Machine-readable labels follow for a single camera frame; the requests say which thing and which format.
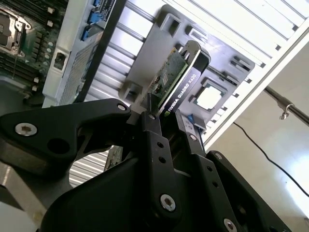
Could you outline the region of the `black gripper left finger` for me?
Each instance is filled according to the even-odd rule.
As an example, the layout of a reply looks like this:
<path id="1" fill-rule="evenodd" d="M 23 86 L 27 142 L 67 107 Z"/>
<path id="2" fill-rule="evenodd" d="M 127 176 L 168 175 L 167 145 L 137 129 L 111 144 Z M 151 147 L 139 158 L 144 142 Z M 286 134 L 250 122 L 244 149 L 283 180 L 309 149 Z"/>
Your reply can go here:
<path id="1" fill-rule="evenodd" d="M 151 105 L 138 114 L 117 99 L 3 115 L 0 184 L 33 219 L 43 220 L 56 200 L 76 188 L 69 184 L 73 163 L 113 145 L 125 150 L 122 163 L 145 145 L 169 142 Z"/>

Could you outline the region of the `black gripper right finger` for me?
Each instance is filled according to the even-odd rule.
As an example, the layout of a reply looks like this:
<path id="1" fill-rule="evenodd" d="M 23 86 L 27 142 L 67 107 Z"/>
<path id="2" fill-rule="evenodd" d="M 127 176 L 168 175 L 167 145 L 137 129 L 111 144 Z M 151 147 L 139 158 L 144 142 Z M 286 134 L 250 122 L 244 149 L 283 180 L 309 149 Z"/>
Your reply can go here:
<path id="1" fill-rule="evenodd" d="M 175 114 L 179 153 L 175 167 L 190 175 L 188 203 L 195 229 L 208 232 L 288 232 L 290 228 L 219 151 L 205 153 Z"/>

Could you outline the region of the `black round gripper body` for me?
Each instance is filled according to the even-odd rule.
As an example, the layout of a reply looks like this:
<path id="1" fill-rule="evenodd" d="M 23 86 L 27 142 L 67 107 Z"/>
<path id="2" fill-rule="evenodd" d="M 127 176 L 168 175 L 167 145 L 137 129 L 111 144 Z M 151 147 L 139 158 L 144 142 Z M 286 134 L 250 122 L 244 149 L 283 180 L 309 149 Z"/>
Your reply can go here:
<path id="1" fill-rule="evenodd" d="M 168 145 L 145 145 L 56 200 L 44 232 L 197 232 L 204 218 L 214 228 L 212 161 L 189 156 L 189 172 L 174 170 Z"/>

